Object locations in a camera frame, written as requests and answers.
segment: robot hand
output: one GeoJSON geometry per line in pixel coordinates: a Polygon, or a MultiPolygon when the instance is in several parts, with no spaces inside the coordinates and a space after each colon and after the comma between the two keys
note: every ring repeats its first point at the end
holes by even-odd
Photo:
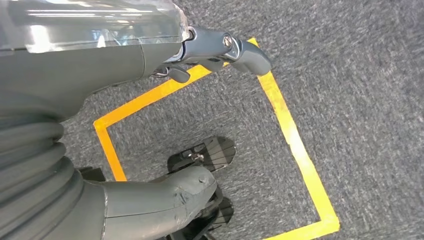
{"type": "Polygon", "coordinates": [[[222,31],[192,26],[189,30],[191,37],[182,43],[176,55],[163,63],[153,77],[170,77],[179,83],[187,82],[190,74],[178,64],[200,64],[217,72],[227,62],[241,72],[255,75],[265,75],[271,70],[267,55],[248,41],[222,31]]]}

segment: yellow tape square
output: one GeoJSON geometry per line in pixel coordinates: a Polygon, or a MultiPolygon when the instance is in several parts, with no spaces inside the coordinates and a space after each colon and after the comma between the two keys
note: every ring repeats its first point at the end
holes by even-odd
{"type": "MultiPolygon", "coordinates": [[[[251,38],[249,42],[256,46],[258,45],[255,38],[251,38]]],[[[116,181],[126,181],[127,178],[118,159],[117,153],[115,152],[115,148],[112,144],[107,128],[127,116],[140,111],[144,107],[157,102],[160,99],[163,99],[164,97],[209,75],[211,72],[203,66],[197,65],[189,69],[188,73],[191,75],[188,82],[178,83],[170,79],[94,121],[93,125],[98,139],[116,181]]],[[[263,91],[268,97],[272,108],[274,109],[282,134],[290,146],[291,153],[293,154],[293,157],[300,169],[313,204],[315,205],[321,219],[321,221],[310,225],[269,237],[267,240],[311,240],[337,232],[340,229],[339,219],[333,209],[326,190],[324,189],[320,176],[318,175],[313,162],[309,158],[295,121],[290,114],[289,108],[284,101],[283,95],[273,74],[269,72],[266,75],[258,76],[257,78],[263,91]]]]}

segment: transparent plastic cover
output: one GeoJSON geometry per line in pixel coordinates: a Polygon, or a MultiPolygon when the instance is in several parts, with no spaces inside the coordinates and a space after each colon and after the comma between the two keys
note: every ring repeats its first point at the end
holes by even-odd
{"type": "Polygon", "coordinates": [[[172,0],[0,0],[3,53],[181,43],[189,36],[172,0]]]}

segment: metal bolt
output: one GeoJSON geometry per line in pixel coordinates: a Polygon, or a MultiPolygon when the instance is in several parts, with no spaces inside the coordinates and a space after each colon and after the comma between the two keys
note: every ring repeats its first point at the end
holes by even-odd
{"type": "Polygon", "coordinates": [[[231,48],[231,46],[233,45],[233,40],[231,39],[230,36],[224,36],[224,46],[226,48],[231,48]]]}

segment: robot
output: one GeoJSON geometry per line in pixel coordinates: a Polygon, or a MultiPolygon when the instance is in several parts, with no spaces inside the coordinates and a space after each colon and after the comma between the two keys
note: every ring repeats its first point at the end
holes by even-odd
{"type": "Polygon", "coordinates": [[[213,239],[232,215],[212,175],[231,163],[230,139],[171,156],[152,182],[75,169],[59,139],[94,92],[151,76],[183,83],[181,65],[224,63],[271,69],[255,45],[189,26],[171,0],[0,0],[0,239],[213,239]]]}

